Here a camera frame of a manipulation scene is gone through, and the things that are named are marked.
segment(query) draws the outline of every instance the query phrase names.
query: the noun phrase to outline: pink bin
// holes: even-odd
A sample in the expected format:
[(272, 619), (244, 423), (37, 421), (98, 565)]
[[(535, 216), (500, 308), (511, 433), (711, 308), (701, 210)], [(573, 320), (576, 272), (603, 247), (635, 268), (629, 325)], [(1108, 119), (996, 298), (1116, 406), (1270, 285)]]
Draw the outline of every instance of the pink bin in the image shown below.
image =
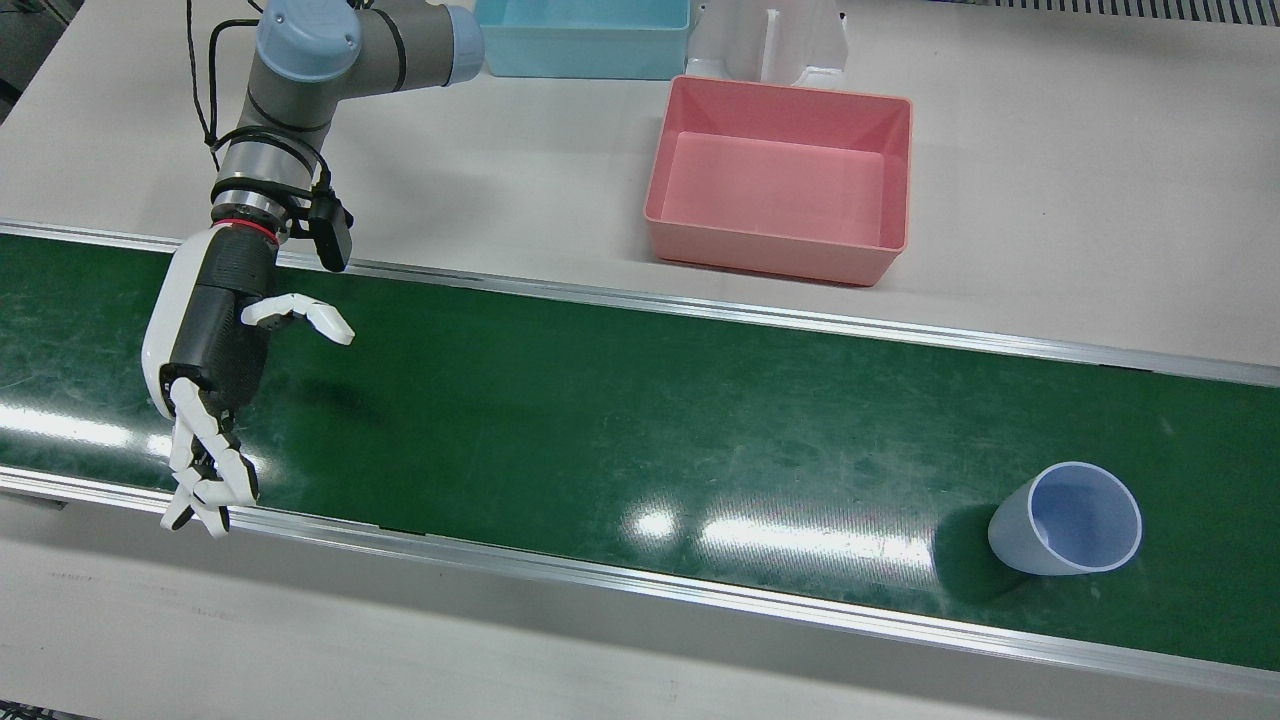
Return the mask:
[(911, 102), (680, 76), (645, 219), (658, 258), (876, 284), (906, 247)]

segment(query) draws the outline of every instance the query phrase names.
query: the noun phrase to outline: white holder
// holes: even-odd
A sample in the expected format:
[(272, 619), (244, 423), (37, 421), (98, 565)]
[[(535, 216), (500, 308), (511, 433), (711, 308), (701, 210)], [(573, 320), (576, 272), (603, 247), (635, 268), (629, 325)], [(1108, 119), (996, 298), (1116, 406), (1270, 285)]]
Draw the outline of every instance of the white holder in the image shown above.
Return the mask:
[(707, 0), (694, 6), (686, 73), (836, 88), (849, 60), (835, 0)]

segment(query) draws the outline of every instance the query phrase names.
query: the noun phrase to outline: cup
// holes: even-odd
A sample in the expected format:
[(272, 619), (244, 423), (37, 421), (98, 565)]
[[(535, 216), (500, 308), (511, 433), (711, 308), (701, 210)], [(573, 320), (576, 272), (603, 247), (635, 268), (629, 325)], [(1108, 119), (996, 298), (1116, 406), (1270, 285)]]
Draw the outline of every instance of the cup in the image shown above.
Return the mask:
[(996, 557), (1023, 573), (1106, 573), (1138, 552), (1142, 512), (1111, 473), (1088, 462), (1059, 462), (1001, 503), (987, 542)]

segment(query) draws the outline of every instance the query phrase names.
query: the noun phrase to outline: light blue plastic box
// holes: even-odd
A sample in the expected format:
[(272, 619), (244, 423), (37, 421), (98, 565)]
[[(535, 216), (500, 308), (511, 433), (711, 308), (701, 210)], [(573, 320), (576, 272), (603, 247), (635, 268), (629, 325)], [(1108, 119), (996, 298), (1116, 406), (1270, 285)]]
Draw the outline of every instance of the light blue plastic box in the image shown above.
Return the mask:
[(689, 0), (476, 0), (489, 72), (671, 79), (685, 72)]

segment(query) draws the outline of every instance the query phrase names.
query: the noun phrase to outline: vent grille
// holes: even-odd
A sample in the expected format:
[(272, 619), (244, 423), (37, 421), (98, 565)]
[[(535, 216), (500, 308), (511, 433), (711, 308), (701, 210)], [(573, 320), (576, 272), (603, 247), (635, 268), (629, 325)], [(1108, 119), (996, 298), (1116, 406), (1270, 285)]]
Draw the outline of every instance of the vent grille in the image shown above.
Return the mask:
[(986, 0), (980, 5), (1280, 27), (1276, 0)]

